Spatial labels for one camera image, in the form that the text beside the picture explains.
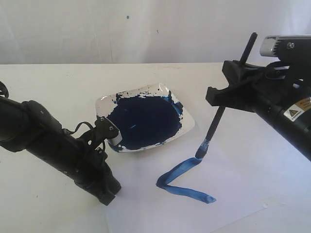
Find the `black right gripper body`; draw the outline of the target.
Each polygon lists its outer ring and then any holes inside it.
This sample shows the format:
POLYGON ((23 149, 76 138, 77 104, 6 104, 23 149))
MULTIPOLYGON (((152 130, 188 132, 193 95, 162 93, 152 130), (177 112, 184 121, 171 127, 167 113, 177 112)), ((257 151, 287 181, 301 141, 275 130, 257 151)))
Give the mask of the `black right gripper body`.
POLYGON ((243 110, 265 121, 311 120, 311 66, 272 62, 245 65, 243 110))

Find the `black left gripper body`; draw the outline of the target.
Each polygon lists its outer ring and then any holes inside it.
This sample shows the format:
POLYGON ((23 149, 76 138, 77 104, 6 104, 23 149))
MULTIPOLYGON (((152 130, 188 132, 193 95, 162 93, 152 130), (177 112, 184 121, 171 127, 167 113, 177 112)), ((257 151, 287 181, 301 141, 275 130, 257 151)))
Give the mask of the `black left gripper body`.
POLYGON ((113 177, 106 163, 105 147, 100 147, 104 140, 96 138, 95 128, 73 138, 76 131, 63 129, 63 141, 66 144, 62 147, 62 169, 77 186, 94 194, 96 189, 108 188, 106 179, 113 177))

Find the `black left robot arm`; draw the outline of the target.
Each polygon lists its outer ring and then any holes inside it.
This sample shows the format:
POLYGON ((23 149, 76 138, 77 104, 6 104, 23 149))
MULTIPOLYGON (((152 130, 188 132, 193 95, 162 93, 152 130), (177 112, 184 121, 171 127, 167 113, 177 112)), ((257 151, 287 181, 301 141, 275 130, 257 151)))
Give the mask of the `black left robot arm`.
POLYGON ((105 117, 85 125, 89 130, 74 138, 74 132, 64 129, 40 103, 0 99, 1 147, 11 152, 27 150, 108 205, 121 185, 106 163, 105 148, 99 145, 118 138, 119 130, 105 117))

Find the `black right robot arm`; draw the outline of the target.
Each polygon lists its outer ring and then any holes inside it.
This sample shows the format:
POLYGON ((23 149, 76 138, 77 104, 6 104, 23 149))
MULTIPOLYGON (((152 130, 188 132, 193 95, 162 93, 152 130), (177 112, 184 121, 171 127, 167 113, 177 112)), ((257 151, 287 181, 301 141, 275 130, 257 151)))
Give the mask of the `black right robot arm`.
MULTIPOLYGON (((179 163, 161 175, 156 185, 175 195, 187 196, 205 203, 214 197, 189 188, 172 186, 171 182, 201 163, 218 127, 225 108, 256 113, 305 157, 311 156, 311 77, 309 65, 273 62, 265 67, 225 61, 222 72, 228 87, 207 89, 206 100, 217 112, 207 135, 195 156, 179 163)), ((108 115, 120 130, 122 141, 115 146, 140 149, 157 144, 174 135, 180 128, 180 103, 166 97, 116 96, 117 106, 108 115)))

